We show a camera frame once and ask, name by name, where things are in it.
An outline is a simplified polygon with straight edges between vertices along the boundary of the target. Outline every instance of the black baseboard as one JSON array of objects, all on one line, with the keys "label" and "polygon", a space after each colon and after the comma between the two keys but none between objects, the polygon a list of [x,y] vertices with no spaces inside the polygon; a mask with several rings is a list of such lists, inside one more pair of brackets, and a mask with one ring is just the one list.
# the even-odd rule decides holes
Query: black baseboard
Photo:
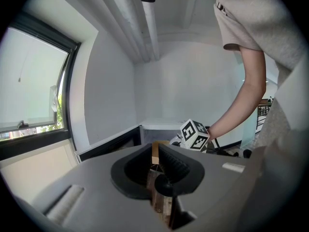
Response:
[{"label": "black baseboard", "polygon": [[90,159],[92,157],[97,157],[113,152],[115,149],[126,144],[128,141],[133,140],[134,146],[140,145],[140,127],[136,127],[127,133],[110,140],[109,142],[100,145],[94,149],[86,151],[79,155],[81,161]]}]

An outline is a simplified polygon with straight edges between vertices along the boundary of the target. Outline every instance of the tree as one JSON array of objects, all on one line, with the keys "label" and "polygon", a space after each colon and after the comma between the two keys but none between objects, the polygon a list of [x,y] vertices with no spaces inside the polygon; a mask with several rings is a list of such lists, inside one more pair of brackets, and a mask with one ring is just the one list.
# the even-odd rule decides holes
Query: tree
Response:
[{"label": "tree", "polygon": [[43,126],[41,127],[42,132],[53,131],[57,129],[63,128],[63,120],[62,120],[62,94],[58,95],[59,106],[57,108],[57,121],[55,125]]}]

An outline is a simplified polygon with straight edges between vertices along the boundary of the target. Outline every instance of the railing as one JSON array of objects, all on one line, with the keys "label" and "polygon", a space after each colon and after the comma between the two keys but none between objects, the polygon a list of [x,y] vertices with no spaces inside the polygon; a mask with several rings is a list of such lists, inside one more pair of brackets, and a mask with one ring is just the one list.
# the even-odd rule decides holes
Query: railing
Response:
[{"label": "railing", "polygon": [[266,104],[259,104],[257,106],[256,130],[259,126],[263,125],[263,123],[261,123],[261,121],[265,120],[266,118],[260,119],[260,117],[262,117],[262,116],[266,117],[267,116],[271,105],[272,105],[272,103],[266,103]]}]

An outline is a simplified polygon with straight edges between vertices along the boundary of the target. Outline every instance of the window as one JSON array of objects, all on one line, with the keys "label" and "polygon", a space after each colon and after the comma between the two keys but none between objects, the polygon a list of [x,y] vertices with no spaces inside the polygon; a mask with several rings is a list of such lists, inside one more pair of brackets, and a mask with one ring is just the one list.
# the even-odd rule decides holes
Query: window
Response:
[{"label": "window", "polygon": [[0,45],[0,160],[71,137],[78,46],[24,12],[8,27]]}]

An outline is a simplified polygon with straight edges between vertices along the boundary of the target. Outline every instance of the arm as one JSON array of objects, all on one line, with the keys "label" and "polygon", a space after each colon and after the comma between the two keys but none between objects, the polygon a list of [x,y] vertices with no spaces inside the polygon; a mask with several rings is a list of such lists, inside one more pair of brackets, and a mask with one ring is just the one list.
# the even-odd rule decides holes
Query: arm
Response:
[{"label": "arm", "polygon": [[245,67],[245,81],[226,113],[209,129],[211,140],[245,121],[256,109],[266,91],[266,64],[262,51],[239,46]]}]

